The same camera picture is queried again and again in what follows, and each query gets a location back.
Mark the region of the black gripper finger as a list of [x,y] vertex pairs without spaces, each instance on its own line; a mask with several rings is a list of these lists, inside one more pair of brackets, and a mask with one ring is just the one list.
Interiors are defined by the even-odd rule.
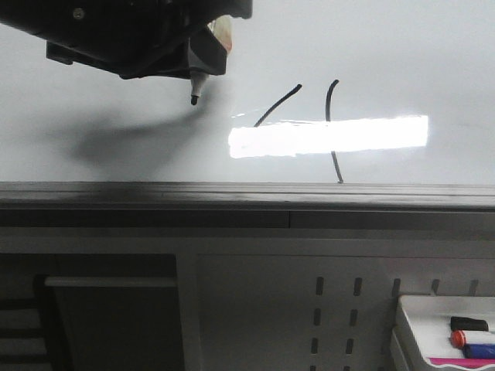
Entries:
[[188,64],[191,70],[209,75],[226,73],[227,51],[208,28],[189,38]]

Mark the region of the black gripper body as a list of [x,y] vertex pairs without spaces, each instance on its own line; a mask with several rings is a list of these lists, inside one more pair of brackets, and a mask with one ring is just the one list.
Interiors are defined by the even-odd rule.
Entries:
[[1,22],[46,40],[46,56],[129,80],[188,79],[189,38],[222,15],[249,19],[250,1],[4,0]]

